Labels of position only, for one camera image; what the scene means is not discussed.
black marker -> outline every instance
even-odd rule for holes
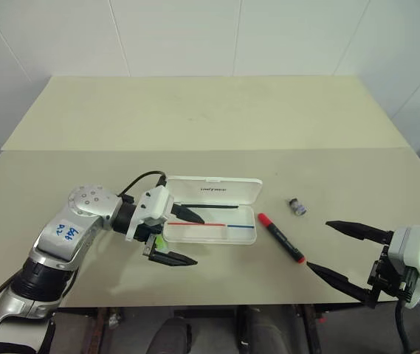
[[[259,221],[264,225],[269,232],[277,239],[278,242],[290,253],[294,260],[299,263],[305,262],[305,256],[298,251],[285,237],[281,230],[274,225],[272,220],[270,220],[264,213],[258,215]]]

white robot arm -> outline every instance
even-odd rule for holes
[[[67,205],[44,227],[22,270],[0,297],[0,353],[44,351],[53,336],[51,316],[101,229],[123,233],[126,240],[146,242],[143,254],[149,260],[170,266],[196,264],[184,255],[157,251],[155,234],[162,231],[171,213],[187,221],[203,220],[174,205],[163,185],[145,192],[137,206],[133,201],[99,185],[81,186],[70,193]]]

small bottle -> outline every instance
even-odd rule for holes
[[[286,203],[296,216],[301,216],[306,213],[306,208],[298,201],[298,199],[287,199]]]

white wall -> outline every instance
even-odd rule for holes
[[[357,74],[420,154],[420,0],[0,0],[0,147],[50,75]]]

beige table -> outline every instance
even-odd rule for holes
[[[195,90],[186,80],[195,83]],[[211,89],[204,90],[203,82]],[[219,92],[230,86],[240,92],[227,90],[224,101]],[[165,105],[163,97],[183,87],[185,95],[177,96],[186,97],[185,104],[169,100]],[[130,88],[139,100],[122,93]],[[191,96],[193,91],[201,95]],[[213,121],[204,119],[208,112],[215,112]],[[221,128],[228,124],[244,130],[229,134]],[[219,131],[217,139],[210,135]],[[100,183],[118,192],[153,169],[262,179],[254,210],[267,213],[308,260],[342,272],[358,285],[365,285],[381,246],[337,233],[325,221],[359,221],[382,229],[420,224],[420,161],[350,77],[255,77],[234,83],[229,78],[57,78],[4,149],[0,283],[21,266],[73,187]],[[133,194],[153,183],[152,178],[142,181]],[[309,209],[302,218],[285,205],[284,199],[293,196]],[[191,267],[149,262],[141,255],[142,246],[102,233],[64,305],[352,301],[293,262],[259,225],[251,246],[172,244],[199,261]]]

